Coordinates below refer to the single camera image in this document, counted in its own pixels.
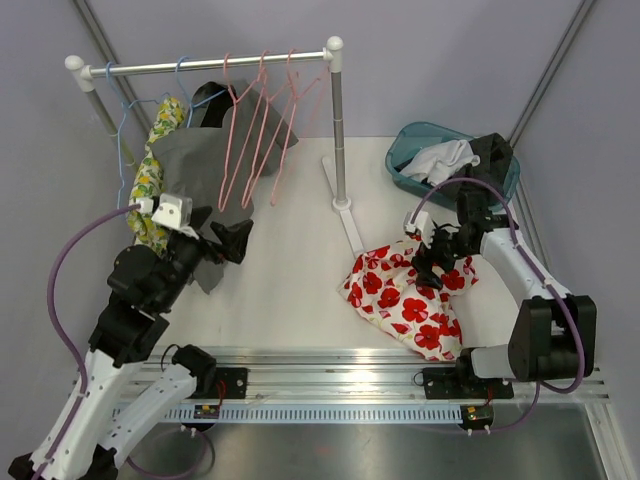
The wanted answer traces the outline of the red floral white garment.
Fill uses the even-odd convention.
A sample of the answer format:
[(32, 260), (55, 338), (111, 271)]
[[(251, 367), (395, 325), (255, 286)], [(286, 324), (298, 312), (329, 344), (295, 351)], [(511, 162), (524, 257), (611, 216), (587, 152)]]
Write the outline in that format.
[(417, 284), (411, 260), (419, 240), (408, 237), (359, 255), (340, 295), (370, 324), (428, 361), (453, 361), (462, 350), (462, 331), (451, 299), (478, 282), (470, 256), (451, 272), (433, 272), (443, 281), (438, 290)]

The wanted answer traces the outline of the grey garment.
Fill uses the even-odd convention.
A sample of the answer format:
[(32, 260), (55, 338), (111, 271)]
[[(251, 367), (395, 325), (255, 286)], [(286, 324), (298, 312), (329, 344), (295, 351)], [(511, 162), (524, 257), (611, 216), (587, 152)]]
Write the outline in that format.
[[(234, 82), (233, 87), (241, 93), (248, 83)], [(193, 200), (196, 207), (211, 206), (213, 212), (202, 228), (202, 235), (216, 241), (218, 238), (210, 228), (212, 221), (230, 226), (249, 219), (254, 206), (241, 206), (243, 191), (251, 170), (263, 106), (255, 114), (259, 93), (251, 89), (238, 104), (233, 147), (231, 153), (228, 202), (223, 212), (217, 207), (223, 164), (232, 116), (232, 101), (225, 87), (216, 82), (201, 85), (194, 95), (196, 103), (205, 103), (195, 109), (189, 126), (179, 126), (166, 137), (157, 140), (151, 147), (154, 157), (164, 171), (163, 191), (182, 195)], [(287, 123), (273, 106), (269, 112), (261, 153), (272, 147), (264, 164), (262, 176), (277, 172)]]

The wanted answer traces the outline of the white skirt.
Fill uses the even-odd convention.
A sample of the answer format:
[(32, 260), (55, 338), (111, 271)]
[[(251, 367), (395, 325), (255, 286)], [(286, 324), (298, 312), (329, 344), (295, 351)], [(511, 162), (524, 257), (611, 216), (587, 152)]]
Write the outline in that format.
[(480, 162), (480, 156), (473, 152), (467, 140), (451, 140), (422, 148), (399, 173), (437, 186), (467, 165), (475, 167)]

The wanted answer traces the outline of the pink hanger of dotted skirt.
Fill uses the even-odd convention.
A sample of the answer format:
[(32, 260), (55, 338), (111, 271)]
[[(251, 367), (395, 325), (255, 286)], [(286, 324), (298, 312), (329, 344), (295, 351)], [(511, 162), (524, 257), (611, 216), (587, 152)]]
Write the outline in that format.
[(238, 104), (247, 96), (248, 92), (253, 88), (255, 81), (252, 81), (248, 84), (248, 86), (240, 93), (237, 93), (237, 90), (233, 87), (232, 82), (230, 80), (228, 69), (230, 68), (229, 61), (231, 59), (231, 54), (226, 53), (223, 58), (223, 74), (224, 79), (226, 81), (227, 93), (229, 94), (232, 101), (232, 116), (229, 125), (229, 134), (227, 138), (227, 147), (224, 157), (224, 170), (223, 177), (220, 185), (217, 207), (220, 212), (223, 212), (226, 208), (226, 204), (228, 202), (229, 190), (227, 189), (227, 183), (229, 180), (229, 170), (230, 170), (230, 161), (231, 161), (231, 153), (233, 147), (233, 138), (235, 132), (235, 123), (237, 117), (237, 109)]

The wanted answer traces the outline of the dark dotted skirt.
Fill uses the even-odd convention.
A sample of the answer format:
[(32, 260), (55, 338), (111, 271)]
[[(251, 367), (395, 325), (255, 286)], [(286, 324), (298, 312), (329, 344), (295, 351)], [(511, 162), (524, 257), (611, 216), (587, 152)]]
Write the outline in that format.
[(465, 175), (481, 180), (504, 194), (505, 181), (513, 159), (511, 145), (499, 133), (492, 133), (470, 140), (469, 146), (473, 154), (479, 157), (479, 163), (467, 166)]

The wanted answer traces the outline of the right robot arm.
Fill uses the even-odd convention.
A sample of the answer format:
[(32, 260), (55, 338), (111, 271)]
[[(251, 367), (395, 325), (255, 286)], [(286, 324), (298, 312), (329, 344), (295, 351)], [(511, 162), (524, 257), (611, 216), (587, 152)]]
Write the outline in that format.
[(533, 256), (511, 211), (491, 212), (491, 198), (506, 202), (496, 188), (466, 177), (456, 182), (456, 230), (431, 219), (425, 209), (428, 196), (404, 218), (405, 233), (421, 240), (411, 260), (417, 285), (442, 289), (436, 268), (450, 273), (456, 261), (480, 256), (519, 306), (507, 343), (462, 351), (453, 374), (456, 389), (476, 396), (490, 380), (507, 380), (534, 382), (563, 395), (576, 391), (594, 368), (595, 302), (572, 294)]

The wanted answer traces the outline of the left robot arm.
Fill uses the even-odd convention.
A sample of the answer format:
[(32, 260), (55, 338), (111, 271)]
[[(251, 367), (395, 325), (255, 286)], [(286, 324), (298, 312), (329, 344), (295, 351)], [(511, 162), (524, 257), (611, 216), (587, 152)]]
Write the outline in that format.
[(54, 427), (40, 447), (15, 458), (14, 479), (114, 479), (131, 452), (167, 412), (185, 399), (246, 396), (248, 372), (220, 368), (216, 359), (195, 345), (178, 348), (160, 377), (119, 414), (113, 412), (124, 387), (149, 359), (169, 323), (165, 314), (204, 261), (243, 261), (253, 222), (232, 226), (213, 222), (214, 242), (198, 230), (208, 207), (189, 209), (179, 217), (159, 257), (145, 245), (129, 246), (114, 261), (108, 277), (108, 304), (99, 315), (81, 356), (69, 349), (79, 380)]

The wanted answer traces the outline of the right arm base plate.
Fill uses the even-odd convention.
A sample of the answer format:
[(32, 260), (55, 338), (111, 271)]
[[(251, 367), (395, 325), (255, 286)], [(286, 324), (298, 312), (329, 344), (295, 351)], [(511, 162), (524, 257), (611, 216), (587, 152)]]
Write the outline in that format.
[(428, 400), (513, 399), (510, 382), (502, 379), (461, 378), (453, 367), (427, 367), (421, 371), (422, 386)]

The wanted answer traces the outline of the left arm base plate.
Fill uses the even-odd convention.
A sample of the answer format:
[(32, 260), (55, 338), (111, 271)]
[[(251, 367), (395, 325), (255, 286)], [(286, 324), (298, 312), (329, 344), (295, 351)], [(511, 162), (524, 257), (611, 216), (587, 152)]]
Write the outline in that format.
[(220, 398), (242, 400), (246, 398), (249, 370), (241, 367), (222, 367), (216, 370), (213, 383), (196, 395), (199, 399)]

